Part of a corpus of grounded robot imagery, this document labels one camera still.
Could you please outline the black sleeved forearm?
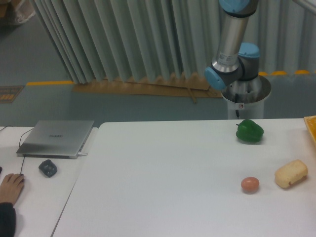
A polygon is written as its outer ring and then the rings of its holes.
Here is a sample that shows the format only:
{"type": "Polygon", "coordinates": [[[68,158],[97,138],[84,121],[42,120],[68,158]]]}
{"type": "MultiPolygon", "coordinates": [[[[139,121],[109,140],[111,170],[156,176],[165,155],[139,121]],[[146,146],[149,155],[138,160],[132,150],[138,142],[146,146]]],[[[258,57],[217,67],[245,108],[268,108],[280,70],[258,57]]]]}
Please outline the black sleeved forearm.
{"type": "Polygon", "coordinates": [[[16,212],[12,203],[0,204],[0,236],[14,237],[16,229],[16,212]]]}

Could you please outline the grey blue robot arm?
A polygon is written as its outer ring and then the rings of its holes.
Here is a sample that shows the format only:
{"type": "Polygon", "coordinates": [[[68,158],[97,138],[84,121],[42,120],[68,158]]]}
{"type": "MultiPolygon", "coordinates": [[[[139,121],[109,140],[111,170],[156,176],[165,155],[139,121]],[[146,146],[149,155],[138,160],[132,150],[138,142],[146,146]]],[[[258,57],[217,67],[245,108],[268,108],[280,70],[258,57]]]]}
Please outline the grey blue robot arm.
{"type": "Polygon", "coordinates": [[[220,0],[219,4],[226,15],[217,53],[204,75],[211,87],[223,90],[244,74],[238,53],[248,19],[256,12],[258,1],[220,0]]]}

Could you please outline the bare hand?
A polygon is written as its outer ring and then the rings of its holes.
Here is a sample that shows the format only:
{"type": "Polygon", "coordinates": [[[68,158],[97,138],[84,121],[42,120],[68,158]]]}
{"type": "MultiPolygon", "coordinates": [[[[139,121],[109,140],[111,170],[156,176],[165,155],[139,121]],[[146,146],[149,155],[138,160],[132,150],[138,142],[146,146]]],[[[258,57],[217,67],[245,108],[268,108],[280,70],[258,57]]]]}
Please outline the bare hand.
{"type": "Polygon", "coordinates": [[[8,202],[15,205],[23,188],[24,183],[20,183],[23,179],[23,174],[8,174],[4,177],[0,185],[0,202],[8,202]]]}

